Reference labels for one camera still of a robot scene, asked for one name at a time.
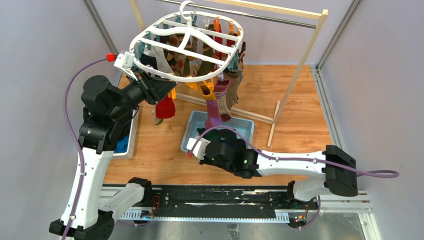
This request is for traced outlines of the beige striped ribbed sock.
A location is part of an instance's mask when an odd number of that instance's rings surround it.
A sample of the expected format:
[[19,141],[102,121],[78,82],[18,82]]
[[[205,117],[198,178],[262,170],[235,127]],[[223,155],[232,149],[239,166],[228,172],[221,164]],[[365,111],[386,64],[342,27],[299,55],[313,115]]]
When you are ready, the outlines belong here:
[[164,118],[162,116],[162,111],[158,106],[155,106],[154,109],[152,110],[152,116],[153,116],[154,125],[160,125],[164,121]]

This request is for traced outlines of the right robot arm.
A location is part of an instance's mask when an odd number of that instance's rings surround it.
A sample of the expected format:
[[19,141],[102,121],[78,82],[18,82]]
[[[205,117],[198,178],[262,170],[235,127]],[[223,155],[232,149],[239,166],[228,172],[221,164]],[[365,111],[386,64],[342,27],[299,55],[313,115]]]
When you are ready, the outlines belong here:
[[320,195],[355,197],[359,191],[356,160],[336,145],[327,145],[324,151],[277,153],[253,148],[235,150],[223,142],[202,141],[193,147],[192,154],[202,163],[243,179],[304,176],[304,180],[288,184],[285,200],[294,209]]

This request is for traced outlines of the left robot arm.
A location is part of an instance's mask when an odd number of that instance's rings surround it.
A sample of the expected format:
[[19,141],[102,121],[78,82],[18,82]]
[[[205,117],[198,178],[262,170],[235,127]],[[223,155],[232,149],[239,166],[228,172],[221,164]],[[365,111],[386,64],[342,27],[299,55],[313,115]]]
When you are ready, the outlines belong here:
[[118,219],[133,205],[150,205],[152,183],[133,177],[124,189],[100,203],[104,177],[118,141],[131,123],[141,102],[151,105],[163,100],[176,82],[151,76],[141,70],[124,88],[111,84],[104,75],[95,75],[83,85],[83,124],[73,134],[78,164],[62,216],[49,225],[51,234],[62,239],[107,240]]

